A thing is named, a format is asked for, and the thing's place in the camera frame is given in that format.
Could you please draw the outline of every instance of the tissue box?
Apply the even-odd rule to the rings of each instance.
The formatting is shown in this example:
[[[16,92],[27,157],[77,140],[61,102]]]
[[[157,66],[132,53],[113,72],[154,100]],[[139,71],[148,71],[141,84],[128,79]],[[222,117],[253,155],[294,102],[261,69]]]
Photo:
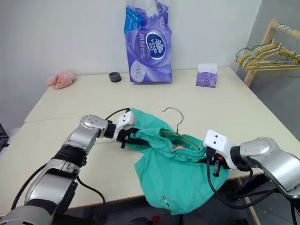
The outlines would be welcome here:
[[[196,86],[215,88],[218,79],[217,71],[216,63],[199,64]]]
[[[131,82],[172,81],[167,10],[157,0],[127,1],[124,33]]]

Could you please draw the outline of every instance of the logo on package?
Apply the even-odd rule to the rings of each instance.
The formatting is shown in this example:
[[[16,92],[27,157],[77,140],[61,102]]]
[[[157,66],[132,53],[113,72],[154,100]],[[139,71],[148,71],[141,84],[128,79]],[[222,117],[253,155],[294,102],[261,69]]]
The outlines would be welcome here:
[[[157,7],[157,9],[158,9],[158,12],[160,13],[161,11],[163,11],[163,7],[161,6],[161,5],[159,5],[158,7]]]
[[[155,60],[161,59],[165,54],[165,43],[157,33],[148,33],[146,36],[147,47],[151,58]]]

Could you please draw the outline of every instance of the cable connector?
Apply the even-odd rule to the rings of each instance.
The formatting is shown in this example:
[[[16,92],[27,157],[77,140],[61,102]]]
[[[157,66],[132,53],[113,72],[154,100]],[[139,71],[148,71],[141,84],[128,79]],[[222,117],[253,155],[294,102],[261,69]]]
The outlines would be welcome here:
[[[214,177],[219,177],[220,169],[221,169],[220,160],[217,159],[216,162],[215,162],[215,169],[214,169],[214,172],[212,173],[212,175]]]
[[[211,147],[206,148],[206,159],[208,159],[210,162],[213,161],[216,154],[216,150],[214,150]]]

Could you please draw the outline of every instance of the white wall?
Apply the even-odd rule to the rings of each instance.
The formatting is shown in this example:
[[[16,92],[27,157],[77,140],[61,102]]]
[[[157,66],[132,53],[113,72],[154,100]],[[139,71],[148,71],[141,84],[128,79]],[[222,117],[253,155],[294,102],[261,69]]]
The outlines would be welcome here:
[[[46,77],[57,71],[77,75],[128,71],[125,0],[0,2],[1,123],[5,128],[22,125],[46,90]],[[260,3],[172,0],[173,69],[195,68],[208,61],[236,69],[235,54],[247,43]]]

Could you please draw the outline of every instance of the pink towel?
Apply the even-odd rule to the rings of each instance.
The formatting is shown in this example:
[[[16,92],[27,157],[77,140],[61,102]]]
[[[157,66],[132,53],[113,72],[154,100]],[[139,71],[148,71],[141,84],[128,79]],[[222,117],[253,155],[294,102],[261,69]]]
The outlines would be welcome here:
[[[53,77],[48,77],[46,84],[53,89],[62,89],[73,83],[75,75],[68,71],[60,71]]]

